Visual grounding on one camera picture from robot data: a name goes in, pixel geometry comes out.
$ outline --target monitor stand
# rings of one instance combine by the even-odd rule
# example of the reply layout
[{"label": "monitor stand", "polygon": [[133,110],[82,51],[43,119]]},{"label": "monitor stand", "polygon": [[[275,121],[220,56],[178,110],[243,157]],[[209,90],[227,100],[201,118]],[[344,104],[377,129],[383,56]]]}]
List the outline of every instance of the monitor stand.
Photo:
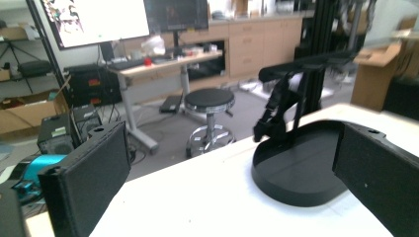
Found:
[{"label": "monitor stand", "polygon": [[179,46],[179,32],[173,32],[173,57],[185,56],[183,48]]},{"label": "monitor stand", "polygon": [[114,48],[112,47],[112,43],[109,41],[104,41],[99,43],[99,47],[102,51],[102,57],[106,62],[112,61],[115,58]]}]

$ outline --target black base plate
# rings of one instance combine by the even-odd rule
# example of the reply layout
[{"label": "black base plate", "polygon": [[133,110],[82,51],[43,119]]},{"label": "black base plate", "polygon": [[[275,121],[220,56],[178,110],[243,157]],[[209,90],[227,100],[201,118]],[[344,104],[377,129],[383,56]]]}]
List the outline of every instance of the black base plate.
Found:
[{"label": "black base plate", "polygon": [[256,185],[269,197],[296,206],[321,205],[346,191],[332,171],[342,126],[317,121],[300,127],[293,143],[270,139],[259,144],[252,166]]}]

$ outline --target black 3d printed stand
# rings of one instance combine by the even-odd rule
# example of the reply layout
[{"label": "black 3d printed stand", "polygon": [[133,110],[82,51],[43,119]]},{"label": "black 3d printed stand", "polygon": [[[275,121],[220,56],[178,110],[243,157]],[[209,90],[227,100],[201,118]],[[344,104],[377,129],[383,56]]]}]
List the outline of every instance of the black 3d printed stand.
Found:
[{"label": "black 3d printed stand", "polygon": [[[298,91],[290,90],[289,80],[297,73],[311,73],[345,64],[352,51],[311,56],[291,63],[263,68],[262,82],[278,80],[266,110],[254,126],[254,140],[264,135],[253,158],[252,177],[268,196],[296,206],[324,204],[346,190],[332,172],[341,125],[334,121],[315,122],[298,128],[303,115],[307,88],[301,79]],[[286,131],[284,113],[295,103],[293,129]]]}]

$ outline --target cardboard box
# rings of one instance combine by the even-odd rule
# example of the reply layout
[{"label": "cardboard box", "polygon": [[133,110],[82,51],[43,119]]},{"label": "cardboard box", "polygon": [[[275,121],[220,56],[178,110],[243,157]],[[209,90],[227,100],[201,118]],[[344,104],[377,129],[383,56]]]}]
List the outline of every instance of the cardboard box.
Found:
[{"label": "cardboard box", "polygon": [[400,23],[398,24],[398,30],[408,30],[415,27],[417,16],[410,16],[401,19]]},{"label": "cardboard box", "polygon": [[0,69],[0,81],[10,80],[10,70]]},{"label": "cardboard box", "polygon": [[25,29],[21,27],[3,28],[0,30],[0,36],[5,40],[27,40],[28,36]]},{"label": "cardboard box", "polygon": [[388,86],[398,66],[400,43],[362,49],[354,61],[359,64],[351,104],[381,111]]},{"label": "cardboard box", "polygon": [[54,100],[48,101],[50,93],[56,91],[4,100],[3,110],[0,109],[0,134],[36,128],[41,125],[43,118],[68,112],[63,95],[58,94]]}]

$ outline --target wooden cabinet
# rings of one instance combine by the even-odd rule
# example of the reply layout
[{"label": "wooden cabinet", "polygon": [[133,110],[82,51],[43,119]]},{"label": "wooden cabinet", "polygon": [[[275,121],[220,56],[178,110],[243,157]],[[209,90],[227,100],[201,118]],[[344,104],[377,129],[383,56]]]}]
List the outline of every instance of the wooden cabinet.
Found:
[{"label": "wooden cabinet", "polygon": [[195,43],[228,39],[228,25],[211,25],[207,31],[186,32],[180,35],[180,42]]},{"label": "wooden cabinet", "polygon": [[301,19],[266,22],[264,66],[292,61],[294,49],[299,44],[300,35]]},{"label": "wooden cabinet", "polygon": [[293,60],[302,19],[272,19],[231,24],[229,76],[256,76],[260,69]]},{"label": "wooden cabinet", "polygon": [[260,70],[263,65],[263,24],[232,24],[229,34],[230,77],[253,74]]}]

